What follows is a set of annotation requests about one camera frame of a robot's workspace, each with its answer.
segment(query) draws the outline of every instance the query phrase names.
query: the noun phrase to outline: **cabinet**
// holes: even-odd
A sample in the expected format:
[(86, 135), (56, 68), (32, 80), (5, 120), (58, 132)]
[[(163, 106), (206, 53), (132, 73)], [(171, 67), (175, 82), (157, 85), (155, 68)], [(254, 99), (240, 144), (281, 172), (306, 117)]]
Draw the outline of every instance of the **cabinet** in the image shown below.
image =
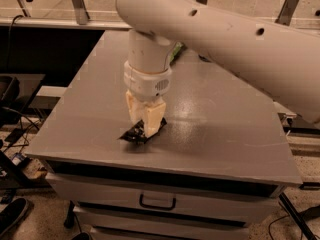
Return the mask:
[(106, 31), (27, 150), (81, 223), (103, 239), (246, 239), (300, 175), (273, 102), (187, 51), (164, 97), (168, 124), (144, 145), (131, 127), (128, 33)]

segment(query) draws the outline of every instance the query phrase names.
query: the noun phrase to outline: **floor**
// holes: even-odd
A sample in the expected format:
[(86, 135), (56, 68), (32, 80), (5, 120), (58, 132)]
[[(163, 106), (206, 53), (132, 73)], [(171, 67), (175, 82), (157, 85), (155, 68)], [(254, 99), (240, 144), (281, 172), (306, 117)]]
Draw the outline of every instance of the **floor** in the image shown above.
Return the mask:
[[(112, 0), (85, 0), (90, 17), (93, 20), (119, 20)], [(259, 17), (264, 20), (275, 20), (280, 12), (284, 0), (209, 0), (209, 5), (240, 14)], [(34, 18), (47, 19), (74, 19), (71, 0), (34, 0), (26, 4), (31, 16)], [(314, 13), (320, 9), (320, 0), (301, 0), (294, 15), (292, 26), (297, 28), (320, 29), (320, 22)], [(12, 17), (21, 14), (16, 0), (0, 0), (0, 17)], [(4, 139), (9, 129), (0, 132), (0, 138)], [(34, 133), (28, 135), (32, 141)], [(288, 136), (294, 159), (305, 181), (320, 182), (320, 139), (297, 138)], [(20, 148), (8, 150), (8, 156), (18, 152)], [(42, 165), (38, 161), (32, 161), (25, 173), (28, 177), (35, 177), (37, 170)], [(288, 195), (296, 209), (304, 211), (310, 207), (320, 205), (320, 191), (301, 191), (288, 188)], [(18, 190), (17, 197), (22, 196), (33, 203), (33, 209), (28, 217), (17, 227), (12, 229), (4, 240), (68, 240), (79, 232), (77, 226), (66, 229), (63, 222), (66, 216), (68, 201), (60, 199), (51, 189), (41, 190)], [(286, 212), (279, 206), (279, 210), (266, 218), (260, 224), (250, 226), (250, 237), (252, 240), (272, 239), (268, 228), (270, 223)], [(306, 220), (315, 234), (320, 236), (320, 218), (310, 219), (311, 212), (306, 213)], [(301, 231), (290, 217), (286, 217), (272, 224), (271, 232), (274, 239), (301, 239)]]

